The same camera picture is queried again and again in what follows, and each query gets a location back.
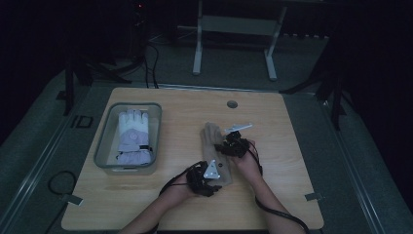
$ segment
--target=person's right hand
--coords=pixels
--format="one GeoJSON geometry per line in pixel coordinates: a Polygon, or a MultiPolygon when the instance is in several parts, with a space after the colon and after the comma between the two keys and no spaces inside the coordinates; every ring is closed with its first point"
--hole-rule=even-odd
{"type": "Polygon", "coordinates": [[[259,170],[259,165],[257,165],[254,158],[257,158],[255,151],[255,141],[249,140],[249,151],[242,157],[231,157],[231,160],[237,166],[240,173],[245,177],[249,183],[254,183],[257,179],[262,179],[262,175],[259,170]]]}

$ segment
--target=wire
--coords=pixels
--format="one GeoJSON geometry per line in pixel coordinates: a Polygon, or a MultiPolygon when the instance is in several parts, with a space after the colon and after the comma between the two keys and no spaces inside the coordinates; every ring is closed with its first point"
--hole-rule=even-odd
{"type": "Polygon", "coordinates": [[[152,67],[152,79],[153,79],[155,88],[156,88],[156,89],[159,89],[158,82],[156,81],[156,77],[155,77],[155,68],[156,68],[156,64],[158,63],[159,51],[158,51],[158,49],[156,49],[156,47],[152,46],[151,44],[148,44],[148,46],[149,46],[150,48],[154,49],[155,52],[156,52],[156,57],[155,57],[154,66],[152,67]]]}
{"type": "Polygon", "coordinates": [[[129,58],[130,55],[131,55],[131,46],[132,46],[132,44],[133,44],[132,27],[131,27],[131,26],[130,26],[129,33],[130,33],[130,44],[129,44],[129,49],[128,49],[127,58],[129,58]]]}
{"type": "Polygon", "coordinates": [[[173,184],[171,184],[170,186],[173,186],[173,185],[188,185],[189,183],[173,183],[173,184]]]}
{"type": "MultiPolygon", "coordinates": [[[[260,173],[261,173],[261,175],[262,175],[263,172],[262,172],[262,166],[261,166],[260,163],[259,163],[258,151],[257,151],[255,145],[254,145],[251,141],[248,140],[248,144],[251,145],[251,146],[254,148],[255,153],[253,153],[250,149],[248,149],[248,152],[251,154],[251,157],[252,157],[252,158],[255,160],[255,162],[257,163],[258,169],[259,169],[259,171],[260,171],[260,173]]],[[[295,221],[296,223],[298,223],[298,224],[304,229],[304,231],[305,231],[307,234],[310,233],[310,230],[309,230],[309,228],[307,227],[306,223],[303,222],[300,218],[298,218],[298,217],[296,217],[296,216],[293,216],[293,215],[291,215],[291,214],[287,214],[287,213],[283,213],[283,212],[280,212],[280,211],[276,211],[276,210],[267,208],[267,207],[264,206],[260,201],[258,201],[257,197],[255,197],[255,203],[257,204],[257,206],[258,206],[259,208],[261,208],[262,210],[264,210],[264,211],[267,212],[267,213],[270,213],[270,214],[273,214],[273,215],[278,215],[278,216],[287,218],[287,219],[289,219],[289,220],[295,221]]]]}
{"type": "Polygon", "coordinates": [[[122,76],[123,77],[126,77],[126,76],[129,76],[129,75],[131,75],[132,73],[134,73],[135,71],[137,71],[139,68],[141,68],[142,66],[139,66],[139,67],[136,67],[136,68],[134,68],[132,71],[130,71],[130,72],[128,72],[128,73],[125,73],[125,74],[122,74],[122,76]]]}
{"type": "MultiPolygon", "coordinates": [[[[183,34],[183,35],[181,35],[181,36],[178,36],[178,37],[176,38],[176,40],[184,39],[185,37],[191,36],[192,34],[195,34],[195,33],[197,33],[197,30],[196,30],[196,29],[195,29],[195,30],[191,30],[190,32],[187,32],[187,33],[185,33],[185,34],[183,34]]],[[[148,41],[151,42],[151,43],[157,44],[157,45],[169,45],[169,44],[172,44],[172,42],[171,42],[169,39],[165,39],[165,41],[156,40],[156,39],[159,39],[159,38],[162,39],[164,36],[165,36],[165,35],[164,35],[163,33],[161,33],[161,34],[159,34],[159,35],[157,35],[157,36],[154,36],[154,37],[150,38],[148,41]]]]}
{"type": "MultiPolygon", "coordinates": [[[[72,172],[70,172],[70,171],[61,171],[61,172],[53,175],[49,179],[48,188],[49,188],[49,191],[51,191],[53,194],[58,195],[61,198],[61,196],[64,195],[64,194],[72,194],[73,190],[75,189],[76,181],[77,181],[77,177],[72,172]],[[69,189],[69,191],[57,191],[56,189],[53,188],[53,183],[54,183],[54,181],[56,180],[56,178],[58,176],[65,175],[65,174],[70,175],[70,177],[73,179],[73,184],[72,184],[71,188],[69,189]]],[[[64,203],[64,205],[61,207],[60,211],[57,213],[57,215],[55,216],[55,218],[53,219],[53,221],[49,225],[48,229],[46,229],[45,234],[48,234],[51,231],[53,225],[56,223],[57,219],[60,217],[60,215],[63,213],[63,211],[66,207],[67,207],[67,203],[64,203]]]]}
{"type": "Polygon", "coordinates": [[[159,192],[159,195],[161,195],[162,193],[165,192],[165,190],[167,190],[169,187],[173,186],[173,185],[184,185],[181,183],[174,183],[179,177],[181,177],[182,175],[186,174],[189,172],[189,170],[197,167],[198,165],[201,165],[202,161],[192,165],[191,167],[185,169],[181,174],[173,177],[170,181],[167,182],[167,184],[164,185],[164,187],[161,189],[161,191],[159,192]]]}
{"type": "Polygon", "coordinates": [[[146,83],[146,88],[149,89],[149,84],[148,84],[148,61],[146,60],[146,57],[143,58],[143,62],[145,63],[145,83],[146,83]]]}

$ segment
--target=white object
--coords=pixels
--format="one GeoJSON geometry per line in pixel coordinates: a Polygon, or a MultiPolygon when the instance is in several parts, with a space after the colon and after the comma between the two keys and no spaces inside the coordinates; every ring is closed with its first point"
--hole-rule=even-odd
{"type": "Polygon", "coordinates": [[[232,128],[225,129],[224,131],[225,131],[226,134],[229,134],[229,133],[231,133],[231,132],[235,132],[235,131],[247,129],[247,128],[249,128],[249,127],[252,127],[252,124],[251,124],[251,123],[249,123],[249,124],[247,124],[247,125],[236,125],[236,124],[235,124],[235,125],[233,125],[232,128]]]}
{"type": "Polygon", "coordinates": [[[216,169],[215,160],[211,160],[209,165],[206,168],[206,172],[204,173],[204,178],[220,178],[218,170],[216,169]]]}

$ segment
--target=small round hole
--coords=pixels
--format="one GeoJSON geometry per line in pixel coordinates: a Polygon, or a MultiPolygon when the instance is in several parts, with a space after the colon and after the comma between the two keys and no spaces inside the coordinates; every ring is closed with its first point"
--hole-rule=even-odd
{"type": "Polygon", "coordinates": [[[237,104],[237,102],[234,101],[234,100],[228,100],[227,106],[230,107],[230,108],[232,108],[232,109],[235,109],[235,108],[237,108],[238,104],[237,104]]]}

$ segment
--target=wooden table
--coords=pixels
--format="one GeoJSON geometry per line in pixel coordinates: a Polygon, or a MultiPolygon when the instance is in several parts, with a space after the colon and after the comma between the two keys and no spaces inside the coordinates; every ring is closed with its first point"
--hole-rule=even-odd
{"type": "MultiPolygon", "coordinates": [[[[206,122],[223,131],[233,124],[252,123],[241,131],[256,141],[264,177],[286,208],[310,229],[323,219],[283,98],[274,93],[114,89],[76,184],[82,206],[69,204],[61,225],[67,230],[121,229],[149,205],[172,177],[202,160],[200,131],[206,122]],[[229,108],[234,100],[237,108],[229,108]],[[152,175],[108,175],[94,164],[97,140],[108,107],[116,102],[157,102],[163,108],[157,170],[152,175]]],[[[253,193],[231,164],[233,183],[211,197],[191,198],[164,216],[159,230],[265,229],[253,193]]]]}

